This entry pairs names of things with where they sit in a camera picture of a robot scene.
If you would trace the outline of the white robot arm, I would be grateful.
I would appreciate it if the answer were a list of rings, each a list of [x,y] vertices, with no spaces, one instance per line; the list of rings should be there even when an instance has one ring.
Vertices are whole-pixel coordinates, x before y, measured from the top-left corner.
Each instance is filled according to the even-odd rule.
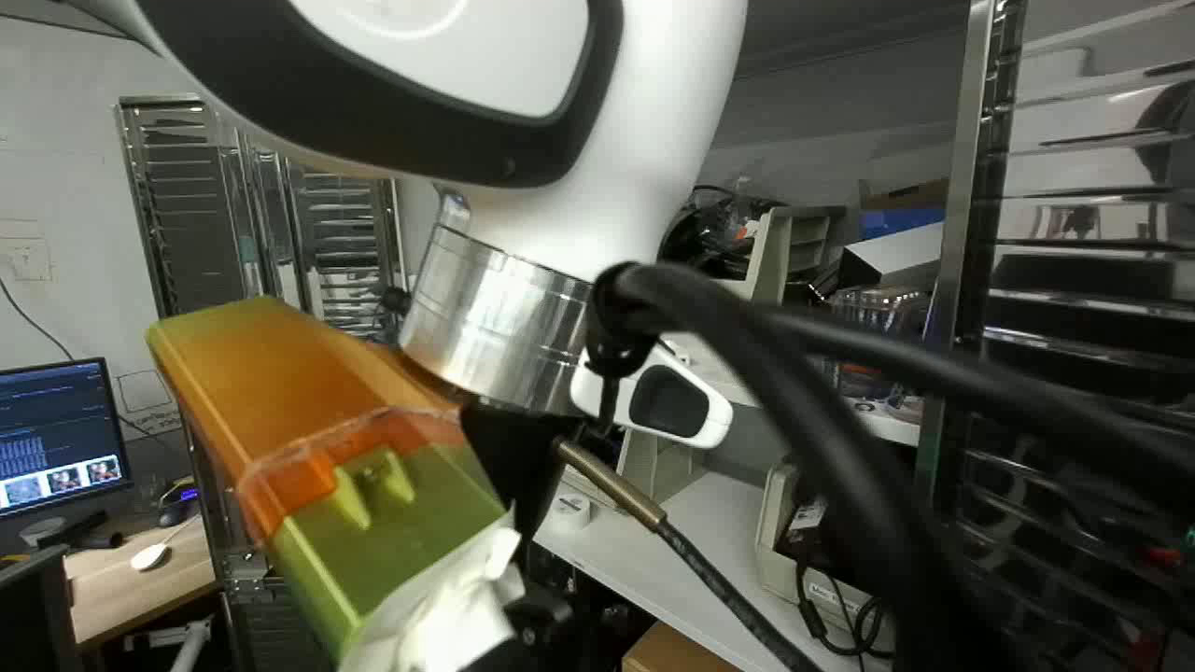
[[[399,351],[498,407],[589,413],[589,288],[699,182],[748,0],[73,0],[275,148],[463,202]]]

